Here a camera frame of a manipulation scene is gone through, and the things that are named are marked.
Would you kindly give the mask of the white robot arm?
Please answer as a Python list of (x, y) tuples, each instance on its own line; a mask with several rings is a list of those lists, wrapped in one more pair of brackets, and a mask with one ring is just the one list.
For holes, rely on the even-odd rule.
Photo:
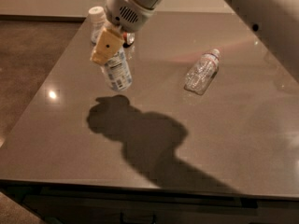
[(107, 0), (106, 24), (101, 29), (91, 61), (104, 65), (124, 44), (124, 33), (135, 33), (154, 14), (162, 0)]

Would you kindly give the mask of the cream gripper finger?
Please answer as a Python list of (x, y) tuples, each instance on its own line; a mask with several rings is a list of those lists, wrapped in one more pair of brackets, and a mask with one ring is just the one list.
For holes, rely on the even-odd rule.
[(124, 44), (120, 26), (107, 22), (100, 30), (96, 45), (91, 54), (91, 61), (104, 65)]

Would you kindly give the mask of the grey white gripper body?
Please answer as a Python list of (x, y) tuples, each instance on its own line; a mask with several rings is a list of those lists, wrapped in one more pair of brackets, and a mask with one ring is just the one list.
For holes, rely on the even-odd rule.
[(139, 31), (154, 13), (135, 0), (106, 0), (105, 12), (111, 23), (128, 33)]

